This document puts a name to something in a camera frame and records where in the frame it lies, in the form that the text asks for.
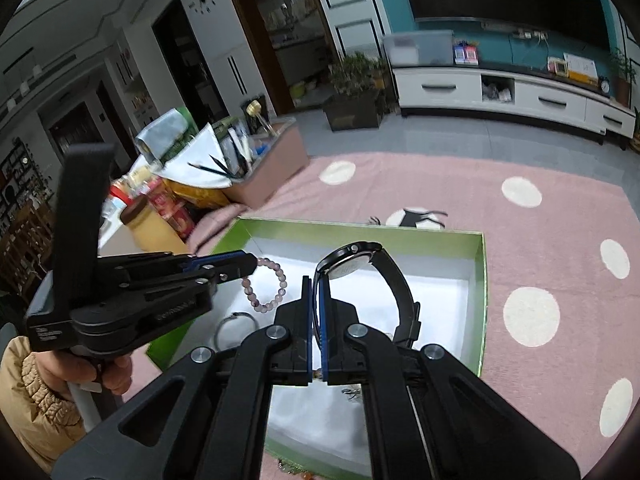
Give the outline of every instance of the drawer handle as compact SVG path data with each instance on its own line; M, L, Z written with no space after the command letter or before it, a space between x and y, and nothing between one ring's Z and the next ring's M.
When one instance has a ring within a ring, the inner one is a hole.
M603 117L605 120L609 121L610 123L614 123L614 124L617 124L618 126L622 127L622 121L619 121L619 120L617 120L617 119L613 119L613 118L611 118L611 117L609 117L609 116L606 116L606 115L603 115L602 117Z
M453 92L456 88L456 85L422 85L424 90L444 90L446 92Z
M547 99L546 97L539 97L538 100L541 103L549 104L549 105L555 105L555 106L561 106L562 108L566 108L566 103L563 103L562 101L554 101L553 99Z

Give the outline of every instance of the tv cabinet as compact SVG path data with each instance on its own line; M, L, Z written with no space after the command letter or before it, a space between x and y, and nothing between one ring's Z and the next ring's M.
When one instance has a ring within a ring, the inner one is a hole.
M543 120L631 139L635 114L613 99L573 82L482 67L392 67L403 116L425 109L477 110ZM503 81L510 102L487 100L482 82Z

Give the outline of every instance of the beige jacket sleeve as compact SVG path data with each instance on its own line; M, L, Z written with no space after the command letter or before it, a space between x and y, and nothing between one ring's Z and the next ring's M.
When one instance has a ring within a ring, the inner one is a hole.
M24 448L47 473L84 436L76 405L42 382L29 340L13 339L0 363L0 411Z

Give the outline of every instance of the yellow jar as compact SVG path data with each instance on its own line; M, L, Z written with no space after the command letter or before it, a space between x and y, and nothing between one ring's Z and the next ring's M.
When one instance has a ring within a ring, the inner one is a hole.
M147 253L189 253L187 245L149 205L145 195L139 196L122 210L120 221L129 228L138 247Z

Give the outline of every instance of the screw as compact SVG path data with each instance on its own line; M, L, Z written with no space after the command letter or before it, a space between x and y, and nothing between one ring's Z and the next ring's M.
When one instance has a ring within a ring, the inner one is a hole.
M287 335L287 329L281 325L271 325L267 329L267 337L270 339L282 339Z
M422 351L429 359L433 359L434 361L444 357L444 348L440 345L430 344L425 346Z
M196 348L191 352L191 360L194 363L206 363L211 359L212 353L206 346Z
M364 337L367 335L368 331L369 329L360 323L354 323L347 329L347 332L351 337Z

